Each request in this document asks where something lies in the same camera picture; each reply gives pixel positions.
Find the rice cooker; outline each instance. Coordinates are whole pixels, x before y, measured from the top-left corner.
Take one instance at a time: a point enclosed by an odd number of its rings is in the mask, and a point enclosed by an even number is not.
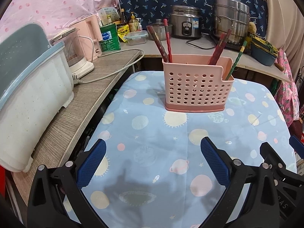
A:
[[[173,25],[173,37],[187,39],[201,37],[202,17],[200,9],[197,7],[173,5],[170,22]]]

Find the sticker label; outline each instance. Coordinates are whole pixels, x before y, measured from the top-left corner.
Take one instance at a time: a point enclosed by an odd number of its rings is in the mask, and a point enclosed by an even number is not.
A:
[[[103,33],[101,34],[101,36],[102,36],[102,39],[103,39],[104,41],[109,40],[109,39],[112,38],[112,34],[111,34],[110,31],[108,31],[108,32],[103,32]]]
[[[193,28],[199,28],[199,19],[193,19]]]

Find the beige curtain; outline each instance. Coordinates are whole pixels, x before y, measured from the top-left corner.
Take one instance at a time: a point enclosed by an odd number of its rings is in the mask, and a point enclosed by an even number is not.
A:
[[[304,17],[293,0],[267,0],[267,5],[266,40],[285,50],[295,79],[298,69],[304,65]]]

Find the blue gripper pad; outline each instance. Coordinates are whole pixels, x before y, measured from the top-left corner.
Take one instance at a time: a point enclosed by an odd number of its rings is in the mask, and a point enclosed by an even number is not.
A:
[[[219,184],[227,188],[230,184],[230,171],[214,148],[216,147],[208,137],[201,140],[201,151],[208,165]]]
[[[98,144],[94,145],[91,150],[89,156],[77,171],[76,184],[79,189],[86,187],[89,184],[95,171],[97,170],[97,167],[105,156],[105,152],[107,150],[105,141],[100,139]]]
[[[292,146],[292,148],[297,152],[301,159],[304,159],[304,145],[295,135],[290,136],[289,145]]]

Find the stainless steel pot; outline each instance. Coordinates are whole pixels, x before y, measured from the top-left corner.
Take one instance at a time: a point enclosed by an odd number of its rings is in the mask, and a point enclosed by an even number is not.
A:
[[[162,22],[162,19],[156,19],[156,23],[151,24],[150,26],[153,26],[154,31],[156,32],[157,36],[160,40],[166,40],[166,31],[165,31],[165,25]],[[168,24],[169,29],[169,36],[172,34],[172,25]],[[153,40],[153,37],[151,33],[148,30],[148,35],[151,40]]]
[[[173,5],[170,22],[173,25],[172,36],[189,39],[201,37],[202,17],[199,8]]]
[[[232,29],[228,43],[242,45],[250,21],[249,7],[238,0],[213,0],[210,7],[213,10],[213,34],[220,38],[223,32]]]

